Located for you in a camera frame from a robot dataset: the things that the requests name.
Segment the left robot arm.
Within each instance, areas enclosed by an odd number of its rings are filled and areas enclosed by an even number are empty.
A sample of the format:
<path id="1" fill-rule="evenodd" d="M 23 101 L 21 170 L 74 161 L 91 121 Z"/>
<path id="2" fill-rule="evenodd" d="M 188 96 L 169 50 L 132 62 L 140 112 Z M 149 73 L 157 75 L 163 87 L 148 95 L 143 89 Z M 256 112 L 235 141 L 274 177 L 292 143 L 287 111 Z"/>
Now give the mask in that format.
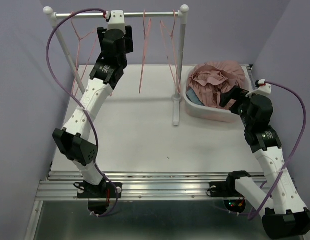
<path id="1" fill-rule="evenodd" d="M 62 129 L 55 129 L 53 139 L 59 151 L 72 161 L 83 176 L 82 190 L 101 197 L 107 181 L 96 162 L 99 144 L 89 142 L 97 133 L 93 122 L 105 100 L 113 93 L 128 65 L 127 54 L 134 51 L 130 25 L 120 29 L 99 27 L 101 53 L 89 75 L 86 90 L 74 113 Z"/>

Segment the pink wire hanger of salmon skirt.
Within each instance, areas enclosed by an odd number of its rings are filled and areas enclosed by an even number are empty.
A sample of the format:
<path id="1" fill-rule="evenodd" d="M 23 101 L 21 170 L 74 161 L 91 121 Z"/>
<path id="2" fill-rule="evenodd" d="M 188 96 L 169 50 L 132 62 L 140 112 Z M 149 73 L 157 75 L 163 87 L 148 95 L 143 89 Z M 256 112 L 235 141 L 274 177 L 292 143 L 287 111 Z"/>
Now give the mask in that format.
<path id="1" fill-rule="evenodd" d="M 138 89 L 138 93 L 139 94 L 142 91 L 144 67 L 145 67 L 145 62 L 146 62 L 146 54 L 147 54 L 147 50 L 148 50 L 148 44 L 149 44 L 149 37 L 150 37 L 151 27 L 152 27 L 152 19 L 149 18 L 148 22 L 146 22 L 146 11 L 144 10 L 144 12 L 143 12 L 143 36 L 144 36 L 144 42 L 143 42 L 141 73 L 140 73 L 140 81 L 139 81 L 139 89 Z"/>

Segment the pink wire hanger of denim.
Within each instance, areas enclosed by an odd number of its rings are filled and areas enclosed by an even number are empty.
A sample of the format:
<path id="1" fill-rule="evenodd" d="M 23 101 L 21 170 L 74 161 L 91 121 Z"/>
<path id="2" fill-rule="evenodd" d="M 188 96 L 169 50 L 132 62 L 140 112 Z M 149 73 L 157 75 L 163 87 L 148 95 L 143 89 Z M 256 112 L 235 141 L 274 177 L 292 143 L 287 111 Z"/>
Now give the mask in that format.
<path id="1" fill-rule="evenodd" d="M 181 92 L 181 84 L 180 78 L 178 77 L 178 63 L 177 63 L 177 54 L 176 54 L 176 47 L 175 47 L 175 40 L 174 40 L 174 31 L 177 21 L 177 13 L 173 10 L 173 25 L 172 28 L 169 29 L 165 23 L 160 20 L 160 32 L 163 40 L 164 51 L 166 54 L 167 63 L 169 66 L 169 70 L 172 76 L 172 80 L 175 86 L 175 90 L 179 94 Z"/>

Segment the dusty pink pleated skirt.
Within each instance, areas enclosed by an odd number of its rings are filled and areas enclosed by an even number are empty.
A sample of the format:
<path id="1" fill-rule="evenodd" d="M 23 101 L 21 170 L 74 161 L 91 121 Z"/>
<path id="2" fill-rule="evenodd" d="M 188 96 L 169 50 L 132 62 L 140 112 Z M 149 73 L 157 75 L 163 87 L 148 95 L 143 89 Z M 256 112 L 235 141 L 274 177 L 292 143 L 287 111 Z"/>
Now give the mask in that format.
<path id="1" fill-rule="evenodd" d="M 220 109 L 221 94 L 235 86 L 244 89 L 246 76 L 236 61 L 209 61 L 196 65 L 187 83 L 204 106 Z"/>

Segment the blue denim garment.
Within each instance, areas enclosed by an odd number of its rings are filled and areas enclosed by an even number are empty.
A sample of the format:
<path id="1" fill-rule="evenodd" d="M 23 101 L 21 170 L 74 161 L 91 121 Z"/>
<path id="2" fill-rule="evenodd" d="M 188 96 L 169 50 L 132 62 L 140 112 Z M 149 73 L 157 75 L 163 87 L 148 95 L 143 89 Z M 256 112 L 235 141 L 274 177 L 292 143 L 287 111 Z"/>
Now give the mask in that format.
<path id="1" fill-rule="evenodd" d="M 192 88 L 189 88 L 186 92 L 187 98 L 195 105 L 204 106 L 204 104 L 200 101 L 195 91 Z"/>

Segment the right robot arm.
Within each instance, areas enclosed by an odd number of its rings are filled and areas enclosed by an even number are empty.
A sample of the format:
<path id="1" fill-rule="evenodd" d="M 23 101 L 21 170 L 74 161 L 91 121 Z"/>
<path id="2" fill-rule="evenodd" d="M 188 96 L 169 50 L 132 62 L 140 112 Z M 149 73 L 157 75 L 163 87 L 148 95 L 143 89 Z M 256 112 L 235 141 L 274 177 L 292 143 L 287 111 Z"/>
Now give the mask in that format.
<path id="1" fill-rule="evenodd" d="M 272 101 L 262 90 L 249 92 L 238 86 L 221 95 L 220 106 L 231 100 L 230 112 L 240 116 L 244 137 L 262 168 L 267 184 L 265 193 L 246 171 L 228 174 L 225 189 L 230 195 L 242 195 L 254 208 L 252 220 L 261 216 L 263 228 L 272 240 L 305 235 L 310 231 L 310 209 L 298 194 L 284 159 L 282 143 L 270 121 L 274 112 Z"/>

